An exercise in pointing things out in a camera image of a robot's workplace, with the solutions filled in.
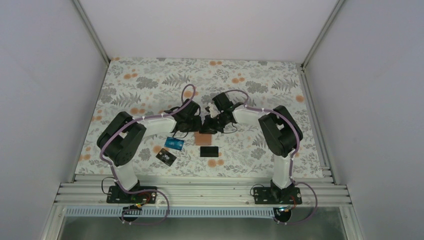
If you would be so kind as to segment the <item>black VIP card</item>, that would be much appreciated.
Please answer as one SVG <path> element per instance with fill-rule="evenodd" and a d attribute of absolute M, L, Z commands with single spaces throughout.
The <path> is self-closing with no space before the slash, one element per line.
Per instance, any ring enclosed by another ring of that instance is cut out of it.
<path fill-rule="evenodd" d="M 164 164 L 166 164 L 167 166 L 171 166 L 175 160 L 177 159 L 177 157 L 175 155 L 173 155 L 172 153 L 170 153 L 168 150 L 166 150 L 165 148 L 162 148 L 157 155 L 155 156 L 158 160 L 160 160 L 161 162 L 163 162 Z"/>

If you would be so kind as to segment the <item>black card centre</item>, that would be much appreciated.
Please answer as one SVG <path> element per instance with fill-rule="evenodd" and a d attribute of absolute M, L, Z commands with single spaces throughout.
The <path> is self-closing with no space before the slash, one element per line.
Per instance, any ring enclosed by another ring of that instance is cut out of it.
<path fill-rule="evenodd" d="M 201 158 L 217 158 L 219 156 L 218 146 L 201 146 L 199 151 Z"/>

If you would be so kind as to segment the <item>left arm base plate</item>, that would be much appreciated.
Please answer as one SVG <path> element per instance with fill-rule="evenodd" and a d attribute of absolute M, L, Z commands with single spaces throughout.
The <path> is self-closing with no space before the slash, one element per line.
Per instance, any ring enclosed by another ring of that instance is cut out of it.
<path fill-rule="evenodd" d="M 142 193 L 129 194 L 122 191 L 122 189 L 113 185 L 109 187 L 106 202 L 108 204 L 154 204 L 156 202 L 156 186 L 136 186 L 131 191 L 144 191 Z"/>

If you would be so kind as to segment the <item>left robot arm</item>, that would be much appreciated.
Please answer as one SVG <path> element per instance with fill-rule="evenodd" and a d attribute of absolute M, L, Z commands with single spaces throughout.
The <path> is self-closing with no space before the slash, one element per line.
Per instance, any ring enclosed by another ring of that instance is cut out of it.
<path fill-rule="evenodd" d="M 118 113 L 97 139 L 100 159 L 111 168 L 119 196 L 131 203 L 139 197 L 139 180 L 136 177 L 133 157 L 143 137 L 157 134 L 190 133 L 200 130 L 201 107 L 187 99 L 182 106 L 176 106 L 159 115 L 133 118 L 126 111 Z"/>

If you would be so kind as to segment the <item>brown leather card holder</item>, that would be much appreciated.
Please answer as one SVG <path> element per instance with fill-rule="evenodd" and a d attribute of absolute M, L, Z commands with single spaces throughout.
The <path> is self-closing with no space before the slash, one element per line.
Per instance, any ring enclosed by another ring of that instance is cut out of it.
<path fill-rule="evenodd" d="M 194 133 L 194 144 L 196 146 L 211 146 L 212 145 L 212 135 L 205 133 Z"/>

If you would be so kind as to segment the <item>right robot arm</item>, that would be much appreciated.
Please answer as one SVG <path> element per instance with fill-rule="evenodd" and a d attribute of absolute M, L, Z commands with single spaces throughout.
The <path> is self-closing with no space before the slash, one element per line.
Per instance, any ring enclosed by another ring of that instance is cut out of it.
<path fill-rule="evenodd" d="M 201 134 L 223 133 L 228 124 L 247 124 L 259 127 L 267 147 L 278 157 L 274 161 L 271 179 L 271 198 L 278 204 L 290 197 L 289 186 L 294 184 L 293 158 L 300 147 L 303 133 L 289 110 L 279 105 L 274 109 L 255 108 L 243 102 L 232 102 L 225 92 L 218 94 L 206 107 Z"/>

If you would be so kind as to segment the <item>aluminium rail frame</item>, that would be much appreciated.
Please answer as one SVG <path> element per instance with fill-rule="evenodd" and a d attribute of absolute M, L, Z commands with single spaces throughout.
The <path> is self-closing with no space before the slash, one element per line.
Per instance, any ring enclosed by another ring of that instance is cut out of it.
<path fill-rule="evenodd" d="M 322 178 L 298 178 L 301 201 L 297 208 L 335 207 L 341 214 L 343 232 L 349 240 L 363 238 L 347 186 L 334 182 L 332 171 L 323 167 Z M 144 217 L 263 217 L 271 218 L 275 204 L 257 204 L 255 188 L 266 186 L 264 177 L 141 176 L 141 183 L 156 186 L 160 194 L 143 206 Z M 108 203 L 101 185 L 111 186 L 109 175 L 77 174 L 61 183 L 41 235 L 59 238 L 65 217 L 117 217 L 126 203 Z"/>

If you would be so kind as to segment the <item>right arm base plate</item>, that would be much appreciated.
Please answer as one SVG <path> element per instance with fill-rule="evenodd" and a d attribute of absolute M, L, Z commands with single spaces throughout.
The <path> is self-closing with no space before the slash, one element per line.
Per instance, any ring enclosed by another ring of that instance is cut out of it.
<path fill-rule="evenodd" d="M 298 187 L 277 189 L 256 186 L 252 189 L 253 200 L 256 205 L 300 205 L 303 203 Z"/>

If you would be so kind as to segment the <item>floral table mat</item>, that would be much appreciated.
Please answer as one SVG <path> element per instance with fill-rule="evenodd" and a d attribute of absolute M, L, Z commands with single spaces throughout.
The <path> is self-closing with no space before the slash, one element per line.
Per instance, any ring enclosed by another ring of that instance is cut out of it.
<path fill-rule="evenodd" d="M 193 97 L 202 109 L 224 91 L 234 103 L 247 101 L 254 108 L 285 106 L 303 133 L 295 154 L 295 178 L 322 178 L 323 170 L 313 136 L 297 66 L 293 62 L 210 60 L 184 58 L 116 57 L 112 59 L 93 113 L 75 172 L 109 175 L 99 157 L 97 140 L 122 111 L 134 117 L 157 115 Z M 210 142 L 217 157 L 200 156 L 193 133 L 179 132 L 182 150 L 172 150 L 175 162 L 157 159 L 166 134 L 146 136 L 133 160 L 139 175 L 182 177 L 270 178 L 275 156 L 258 127 L 229 124 Z"/>

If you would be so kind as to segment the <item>blue card upper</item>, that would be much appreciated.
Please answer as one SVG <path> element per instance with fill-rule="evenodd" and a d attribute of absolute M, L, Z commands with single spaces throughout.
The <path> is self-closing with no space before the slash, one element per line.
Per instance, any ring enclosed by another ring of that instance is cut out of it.
<path fill-rule="evenodd" d="M 164 146 L 169 149 L 181 151 L 185 141 L 179 138 L 167 137 Z"/>

